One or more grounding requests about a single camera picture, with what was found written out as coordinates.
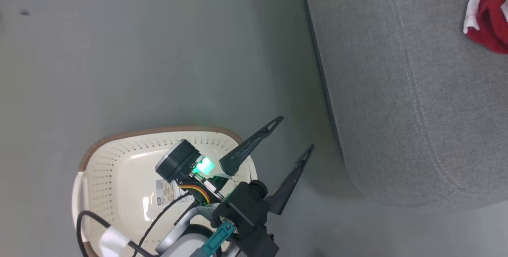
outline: paper label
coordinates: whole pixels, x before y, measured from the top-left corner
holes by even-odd
[[[167,183],[164,179],[156,180],[156,200],[157,205],[167,206],[171,201],[174,201],[181,195],[184,195],[185,191],[181,190],[175,181],[171,183]],[[184,197],[178,203],[190,203],[194,201],[194,197],[189,195],[188,197]]]

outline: green light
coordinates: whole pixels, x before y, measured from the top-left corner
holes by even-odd
[[[209,158],[205,157],[203,160],[201,160],[201,162],[199,162],[196,165],[196,167],[194,168],[194,170],[192,170],[192,172],[194,174],[197,174],[198,172],[202,172],[203,174],[210,174],[210,172],[215,166],[216,165],[214,165],[214,163],[212,163],[212,161],[210,161]]]

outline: gray fabric upholstery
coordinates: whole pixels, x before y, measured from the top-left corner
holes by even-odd
[[[308,0],[348,173],[422,211],[508,199],[508,56],[466,38],[468,0]]]

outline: white basket handle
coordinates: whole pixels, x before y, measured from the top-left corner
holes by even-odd
[[[83,172],[78,172],[76,179],[74,179],[74,186],[72,187],[72,220],[74,221],[74,228],[78,221],[78,215],[81,211],[79,200],[81,199],[81,185],[83,184]],[[87,236],[81,230],[81,237],[83,242],[87,242]]]

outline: laundry basket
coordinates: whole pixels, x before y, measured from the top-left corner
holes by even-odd
[[[183,194],[174,182],[168,184],[155,171],[163,154],[181,139],[187,139],[216,165],[224,154],[241,143],[236,134],[216,127],[165,127],[104,138],[87,151],[74,181],[74,226],[78,213],[90,210],[138,243],[161,210]],[[209,176],[219,172],[222,172],[221,167],[216,166]],[[240,181],[255,179],[254,162],[248,157],[221,193],[227,196]],[[143,247],[155,253],[155,247],[192,201],[190,196],[172,206],[148,234]],[[211,228],[200,216],[192,222]],[[89,256],[101,256],[98,243],[106,229],[88,218],[83,224],[83,241]],[[121,256],[133,254],[131,248],[126,248]]]

